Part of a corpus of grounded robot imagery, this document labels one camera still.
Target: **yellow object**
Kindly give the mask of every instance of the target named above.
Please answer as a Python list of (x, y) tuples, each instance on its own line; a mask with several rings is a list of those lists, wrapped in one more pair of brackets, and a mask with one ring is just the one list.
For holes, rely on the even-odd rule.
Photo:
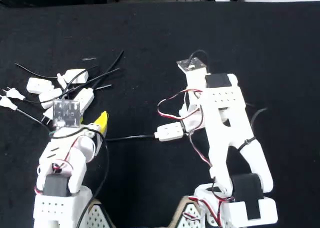
[(100, 128), (101, 128), (100, 132), (102, 134), (106, 133), (108, 117), (109, 117), (108, 113), (106, 111), (104, 111), (103, 113), (101, 113), (100, 117), (98, 119), (96, 119), (96, 121), (94, 122), (95, 124), (100, 126)]

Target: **small metal plate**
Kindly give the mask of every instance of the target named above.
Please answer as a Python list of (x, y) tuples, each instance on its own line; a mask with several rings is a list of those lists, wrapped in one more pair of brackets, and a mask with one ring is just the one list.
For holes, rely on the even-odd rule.
[(179, 68), (184, 70), (185, 72), (188, 71), (193, 71), (196, 69), (201, 69), (201, 68), (206, 68), (207, 66), (197, 57), (194, 57), (191, 59), (190, 64), (188, 66), (188, 61), (189, 59), (177, 61), (176, 63), (178, 64)]
[(53, 102), (54, 127), (80, 127), (80, 102), (74, 100), (57, 99)]

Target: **black fabric surface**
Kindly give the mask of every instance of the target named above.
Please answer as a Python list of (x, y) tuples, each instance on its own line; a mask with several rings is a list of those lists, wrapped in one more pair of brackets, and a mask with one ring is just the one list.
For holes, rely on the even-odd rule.
[[(319, 217), (320, 3), (137, 4), (0, 10), (0, 88), (26, 93), (29, 74), (54, 76), (97, 57), (101, 72), (121, 49), (122, 72), (96, 91), (84, 114), (94, 121), (110, 113), (108, 137), (152, 134), (170, 120), (156, 105), (186, 86), (176, 65), (206, 50), (212, 72), (237, 75), (247, 102), (268, 107), (255, 122), (274, 179), (268, 194), (279, 221), (267, 227), (317, 227)], [(15, 101), (42, 118), (39, 105)], [(168, 103), (177, 111), (182, 97)], [(249, 117), (255, 109), (247, 108)], [(33, 186), (46, 131), (19, 113), (0, 108), (1, 227), (33, 225)], [(205, 154), (203, 132), (196, 144)], [(110, 173), (98, 198), (118, 227), (168, 225), (180, 198), (210, 182), (208, 167), (187, 139), (161, 143), (131, 140), (109, 144)], [(248, 166), (230, 150), (232, 173)], [(95, 190), (104, 157), (88, 165), (84, 183)]]

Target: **white electrical plug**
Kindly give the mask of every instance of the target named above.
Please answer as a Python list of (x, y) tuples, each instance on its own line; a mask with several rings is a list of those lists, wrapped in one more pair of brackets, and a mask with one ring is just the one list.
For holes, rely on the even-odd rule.
[(159, 139), (159, 141), (170, 141), (174, 139), (180, 139), (184, 135), (184, 130), (180, 122), (175, 122), (171, 124), (165, 124), (159, 126), (154, 133), (154, 137)]
[(7, 87), (8, 90), (4, 90), (5, 91), (5, 95), (9, 98), (13, 98), (13, 99), (20, 99), (20, 100), (24, 100), (25, 96), (23, 96), (16, 88), (9, 88)]
[(5, 108), (10, 108), (12, 110), (17, 110), (18, 106), (15, 105), (7, 96), (1, 96), (0, 99), (0, 106)]
[(46, 79), (29, 78), (26, 89), (32, 94), (41, 94), (42, 92), (54, 89), (52, 82)]
[[(70, 83), (71, 80), (78, 75), (80, 72), (82, 72), (85, 69), (69, 69), (66, 71), (65, 74), (62, 75), (62, 77), (64, 78), (64, 80), (67, 83)], [(88, 80), (89, 74), (88, 71), (84, 72), (83, 74), (81, 74), (79, 77), (77, 77), (75, 80), (73, 80), (73, 84), (85, 84)]]
[(89, 105), (94, 100), (94, 90), (92, 88), (83, 88), (74, 98), (75, 101), (80, 102), (80, 113), (84, 114), (85, 110), (89, 107)]
[[(50, 100), (50, 99), (53, 99), (55, 97), (58, 97), (61, 94), (62, 94), (61, 88), (49, 90), (49, 91), (46, 91), (46, 92), (43, 92), (43, 93), (39, 94), (39, 100), (41, 102), (43, 102), (43, 101)], [(45, 103), (41, 103), (41, 105), (42, 105), (42, 107), (44, 109), (47, 109), (47, 108), (50, 108), (53, 105), (53, 101), (48, 101), (48, 102), (45, 102)]]
[(51, 106), (50, 108), (48, 108), (44, 113), (43, 113), (44, 117), (47, 117), (49, 120), (53, 120), (54, 118), (54, 107)]
[(56, 77), (57, 77), (58, 83), (61, 85), (61, 87), (63, 89), (65, 89), (67, 87), (67, 83), (66, 83), (65, 79), (61, 76), (60, 73), (57, 73)]

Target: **white robotic arm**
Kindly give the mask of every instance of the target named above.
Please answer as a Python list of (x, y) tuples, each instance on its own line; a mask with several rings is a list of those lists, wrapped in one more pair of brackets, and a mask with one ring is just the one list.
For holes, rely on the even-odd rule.
[[(213, 184), (200, 185), (195, 189), (193, 197), (202, 207), (202, 217), (210, 213), (211, 209), (217, 214), (221, 206), (218, 225), (222, 227), (275, 223), (278, 220), (276, 204), (273, 199), (263, 196), (263, 193), (272, 190), (273, 179), (262, 147), (250, 126), (236, 76), (209, 74), (206, 65), (198, 58), (193, 58), (190, 63), (189, 61), (177, 62), (186, 75), (187, 89), (202, 92), (188, 92), (189, 106), (185, 101), (179, 115), (186, 116), (200, 107), (183, 120), (184, 129), (189, 133), (196, 127), (204, 127), (209, 142), (208, 157), (212, 164), (209, 172)], [(252, 174), (230, 177), (226, 164), (230, 146), (239, 150), (248, 162)], [(219, 199), (214, 189), (218, 189), (220, 196), (224, 198)]]
[[(90, 162), (103, 143), (95, 130), (106, 135), (108, 115), (102, 115), (80, 128), (58, 129), (42, 153), (35, 187), (34, 228), (75, 228), (82, 211), (92, 198), (91, 190), (82, 186)], [(86, 212), (80, 224), (87, 227)]]

